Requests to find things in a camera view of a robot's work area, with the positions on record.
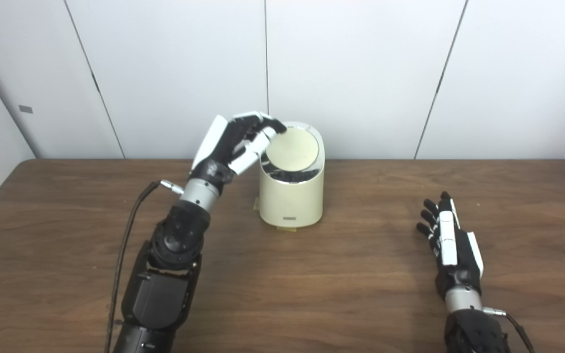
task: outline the wooden table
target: wooden table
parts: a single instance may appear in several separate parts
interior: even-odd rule
[[[132,203],[155,179],[183,183],[189,166],[20,165],[0,188],[0,353],[100,352]],[[333,160],[326,172],[323,219],[298,232],[253,211],[256,167],[226,187],[176,352],[443,352],[446,311],[415,223],[448,190],[477,232],[484,304],[514,315],[538,353],[565,353],[565,161]],[[141,206],[122,283],[174,199],[159,189]]]

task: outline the robotic hand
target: robotic hand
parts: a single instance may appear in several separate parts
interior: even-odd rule
[[[195,293],[209,212],[224,185],[258,161],[270,140],[286,130],[280,121],[259,112],[240,114],[229,122],[217,116],[196,154],[186,187],[160,182],[180,199],[135,260],[121,305],[124,321],[115,353],[171,350]]]
[[[453,199],[442,192],[439,204],[426,199],[424,206],[421,215],[429,226],[418,223],[417,230],[428,238],[437,259],[435,288],[449,313],[444,331],[448,353],[510,353],[507,335],[491,315],[507,317],[533,353],[524,329],[512,317],[482,306],[483,259],[475,234],[462,230]]]

